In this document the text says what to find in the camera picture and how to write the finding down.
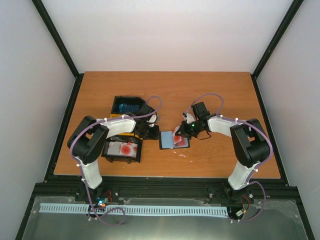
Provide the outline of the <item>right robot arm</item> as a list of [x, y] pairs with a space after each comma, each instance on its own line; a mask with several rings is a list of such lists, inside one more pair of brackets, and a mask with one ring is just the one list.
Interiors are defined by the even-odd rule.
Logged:
[[250, 184], [252, 175], [260, 165], [273, 155], [273, 146], [258, 119], [239, 120], [221, 114], [211, 114], [203, 102], [190, 107], [193, 114], [184, 112], [183, 121], [176, 135], [197, 138], [201, 132], [218, 133], [230, 137], [237, 163], [228, 177], [228, 184], [234, 191]]

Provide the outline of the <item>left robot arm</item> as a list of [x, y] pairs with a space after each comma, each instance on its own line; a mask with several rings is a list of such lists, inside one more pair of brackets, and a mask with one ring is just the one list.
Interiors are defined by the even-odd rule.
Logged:
[[104, 188], [100, 186], [103, 180], [98, 158], [106, 140], [122, 133], [132, 133], [137, 124], [149, 125], [149, 120], [158, 110], [159, 108], [153, 109], [143, 104], [137, 113], [123, 113], [112, 118], [94, 118], [88, 115], [82, 119], [70, 136], [67, 147], [80, 169], [81, 180], [88, 187], [86, 195], [92, 201], [99, 201], [104, 195]]

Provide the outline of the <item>black card holder wallet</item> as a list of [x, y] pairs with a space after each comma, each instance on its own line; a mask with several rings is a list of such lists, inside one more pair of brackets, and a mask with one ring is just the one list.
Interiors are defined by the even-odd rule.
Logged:
[[175, 145], [173, 144], [173, 135], [171, 131], [161, 131], [159, 136], [159, 149], [168, 150], [184, 148], [175, 148]]

